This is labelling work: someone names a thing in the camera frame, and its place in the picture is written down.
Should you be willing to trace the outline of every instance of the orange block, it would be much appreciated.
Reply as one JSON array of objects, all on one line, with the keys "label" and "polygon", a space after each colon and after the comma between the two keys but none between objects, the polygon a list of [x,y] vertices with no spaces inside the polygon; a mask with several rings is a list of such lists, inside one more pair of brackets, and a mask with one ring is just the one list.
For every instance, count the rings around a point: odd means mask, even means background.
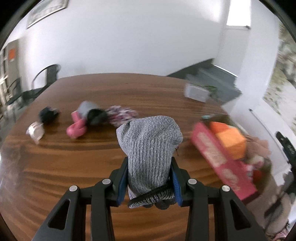
[{"label": "orange block", "polygon": [[225,123],[221,123],[221,122],[214,122],[214,121],[211,121],[210,122],[210,129],[211,131],[214,133],[214,134],[217,134],[217,133],[220,133],[220,132],[223,132],[223,131],[226,131],[229,128],[229,126]]},{"label": "orange block", "polygon": [[243,158],[246,154],[246,139],[237,128],[230,128],[216,134],[222,146],[234,160]]}]

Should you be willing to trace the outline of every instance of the pink object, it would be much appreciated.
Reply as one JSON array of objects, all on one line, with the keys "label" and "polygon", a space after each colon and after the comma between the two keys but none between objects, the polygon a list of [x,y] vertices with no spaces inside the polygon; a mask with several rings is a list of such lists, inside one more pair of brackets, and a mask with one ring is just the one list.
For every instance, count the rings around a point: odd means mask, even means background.
[{"label": "pink object", "polygon": [[191,140],[212,166],[222,182],[231,187],[240,200],[256,193],[257,189],[248,179],[246,171],[232,159],[212,132],[202,123],[197,123]]},{"label": "pink object", "polygon": [[130,120],[134,120],[138,113],[130,108],[122,108],[120,105],[110,106],[107,110],[109,123],[115,127],[119,127]]},{"label": "pink object", "polygon": [[288,236],[288,228],[289,224],[287,223],[286,226],[280,231],[273,239],[272,241],[278,241],[278,240],[284,240]]},{"label": "pink object", "polygon": [[253,182],[253,165],[245,164],[244,162],[239,160],[237,161],[237,164],[240,166],[241,170],[245,172],[248,179]]},{"label": "pink object", "polygon": [[76,139],[86,133],[86,122],[80,117],[78,111],[72,112],[71,116],[74,124],[67,128],[66,133],[70,138]]}]

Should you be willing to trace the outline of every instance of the window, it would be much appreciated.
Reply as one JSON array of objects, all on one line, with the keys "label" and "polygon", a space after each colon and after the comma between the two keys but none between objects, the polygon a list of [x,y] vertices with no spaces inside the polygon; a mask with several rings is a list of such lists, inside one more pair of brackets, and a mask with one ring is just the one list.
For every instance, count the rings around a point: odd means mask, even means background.
[{"label": "window", "polygon": [[231,0],[228,26],[251,26],[251,0]]},{"label": "window", "polygon": [[282,23],[279,39],[276,64],[263,99],[296,135],[296,43]]}]

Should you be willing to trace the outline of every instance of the clear plastic bag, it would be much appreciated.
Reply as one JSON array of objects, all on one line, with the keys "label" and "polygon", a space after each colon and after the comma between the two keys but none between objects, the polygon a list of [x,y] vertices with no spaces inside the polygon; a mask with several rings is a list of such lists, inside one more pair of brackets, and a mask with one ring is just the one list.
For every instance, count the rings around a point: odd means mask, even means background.
[{"label": "clear plastic bag", "polygon": [[34,142],[38,145],[39,144],[39,140],[43,137],[44,135],[44,128],[43,128],[43,124],[39,123],[39,122],[34,122],[32,123],[26,132],[27,135],[30,135],[31,138],[34,140]]}]

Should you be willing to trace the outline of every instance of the framed picture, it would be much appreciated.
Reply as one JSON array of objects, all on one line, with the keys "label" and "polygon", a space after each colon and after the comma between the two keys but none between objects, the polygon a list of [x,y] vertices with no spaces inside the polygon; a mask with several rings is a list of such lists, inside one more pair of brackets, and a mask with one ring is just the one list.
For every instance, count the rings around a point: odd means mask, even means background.
[{"label": "framed picture", "polygon": [[27,28],[41,19],[67,7],[69,0],[42,0],[31,11],[28,18]]}]

